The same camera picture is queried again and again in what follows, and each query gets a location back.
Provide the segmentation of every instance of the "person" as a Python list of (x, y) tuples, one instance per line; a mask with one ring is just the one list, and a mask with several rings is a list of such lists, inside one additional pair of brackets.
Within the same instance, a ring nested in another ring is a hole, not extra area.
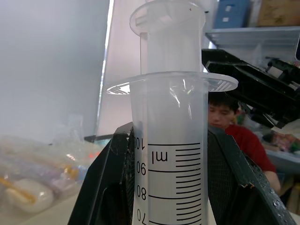
[(276, 168), (268, 159), (258, 137), (247, 128), (232, 124), (238, 110), (238, 101), (224, 92), (209, 93), (209, 124), (224, 129), (226, 134), (232, 135), (239, 148), (261, 168), (270, 186), (279, 193), (280, 183)]

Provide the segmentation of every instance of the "shelf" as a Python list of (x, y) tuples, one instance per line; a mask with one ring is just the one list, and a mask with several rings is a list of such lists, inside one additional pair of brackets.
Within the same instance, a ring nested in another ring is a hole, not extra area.
[(213, 29), (205, 33), (205, 36), (220, 49), (233, 45), (257, 46), (258, 44), (290, 48), (296, 46), (299, 34), (300, 26)]

